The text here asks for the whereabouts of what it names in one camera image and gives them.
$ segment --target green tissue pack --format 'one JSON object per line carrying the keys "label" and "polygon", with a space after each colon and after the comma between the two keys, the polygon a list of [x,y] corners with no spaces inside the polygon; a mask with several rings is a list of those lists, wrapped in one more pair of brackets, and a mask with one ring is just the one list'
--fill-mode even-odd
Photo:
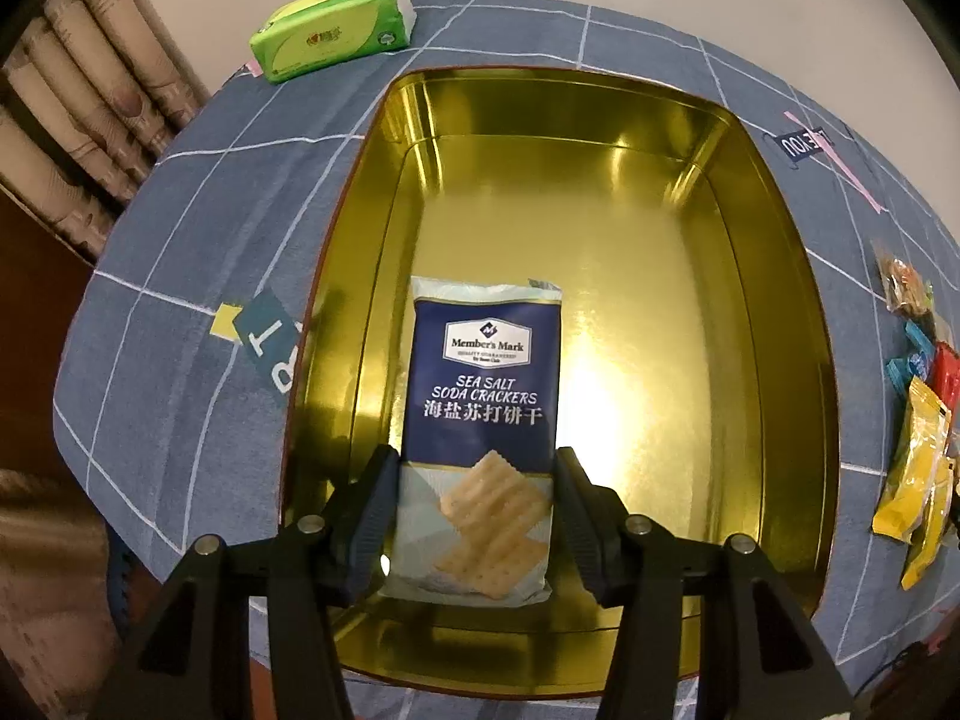
{"label": "green tissue pack", "polygon": [[250,39],[267,80],[280,83],[321,67],[410,44],[410,0],[296,0]]}

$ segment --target checkered tablecloth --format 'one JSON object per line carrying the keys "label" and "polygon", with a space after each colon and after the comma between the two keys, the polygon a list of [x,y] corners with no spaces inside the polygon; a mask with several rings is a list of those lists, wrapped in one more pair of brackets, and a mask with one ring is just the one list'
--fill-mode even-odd
{"label": "checkered tablecloth", "polygon": [[[230,341],[209,334],[221,303],[270,288],[304,315],[317,252],[383,90],[406,71],[511,64],[654,79],[722,103],[755,138],[803,236],[827,313],[841,407],[839,518],[815,622],[850,685],[960,601],[960,555],[944,549],[899,588],[905,546],[869,530],[902,407],[883,361],[906,350],[871,242],[929,278],[957,329],[960,250],[909,182],[786,81],[693,35],[599,7],[544,0],[415,0],[413,44],[272,86],[239,71],[181,132],[120,218],[86,290],[56,383],[56,440],[100,511],[160,579],[201,533],[270,536],[284,404]],[[784,111],[824,127],[885,207],[875,213],[824,156],[794,165]],[[267,661],[262,603],[251,649]],[[455,699],[350,679],[366,717],[592,716],[594,702]],[[678,691],[678,716],[695,683]]]}

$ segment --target cracker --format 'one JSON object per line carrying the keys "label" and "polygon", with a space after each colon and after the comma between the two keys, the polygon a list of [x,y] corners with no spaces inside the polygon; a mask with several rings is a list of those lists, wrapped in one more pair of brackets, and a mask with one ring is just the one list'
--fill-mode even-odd
{"label": "cracker", "polygon": [[491,450],[440,497],[440,512],[470,541],[503,552],[550,512],[550,501]]}
{"label": "cracker", "polygon": [[434,566],[460,584],[488,598],[503,598],[541,560],[549,545],[521,536],[501,555],[493,555],[487,546],[461,538]]}

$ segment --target black cable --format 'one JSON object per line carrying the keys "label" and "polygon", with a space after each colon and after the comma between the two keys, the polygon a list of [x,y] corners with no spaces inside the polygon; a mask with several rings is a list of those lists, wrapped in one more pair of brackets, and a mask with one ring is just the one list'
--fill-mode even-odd
{"label": "black cable", "polygon": [[908,659],[910,659],[911,656],[913,656],[915,653],[918,653],[920,650],[923,650],[924,652],[926,651],[926,645],[923,644],[923,642],[920,642],[920,641],[911,642],[910,644],[906,645],[904,649],[899,651],[899,653],[896,653],[896,656],[894,657],[894,659],[891,659],[891,661],[885,662],[885,664],[877,666],[877,668],[872,671],[871,675],[867,677],[866,680],[864,680],[862,685],[859,688],[856,688],[856,693],[853,693],[853,702],[856,702],[856,700],[860,697],[861,693],[863,693],[863,691],[866,690],[877,677],[883,674],[884,671],[886,671],[888,668],[891,668],[891,667],[896,668],[896,666],[903,664]]}

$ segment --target gold tray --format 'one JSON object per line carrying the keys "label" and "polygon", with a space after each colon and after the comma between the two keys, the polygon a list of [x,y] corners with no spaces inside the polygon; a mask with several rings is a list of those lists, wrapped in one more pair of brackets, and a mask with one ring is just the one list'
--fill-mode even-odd
{"label": "gold tray", "polygon": [[[284,523],[317,512],[378,442],[400,447],[411,274],[559,284],[558,445],[677,536],[755,536],[812,613],[839,472],[832,357],[800,236],[736,117],[582,71],[397,79],[320,255]],[[480,610],[374,594],[336,618],[342,663],[456,693],[599,692],[620,610],[597,607],[558,531],[549,601]],[[688,599],[683,674],[697,668],[699,619]]]}

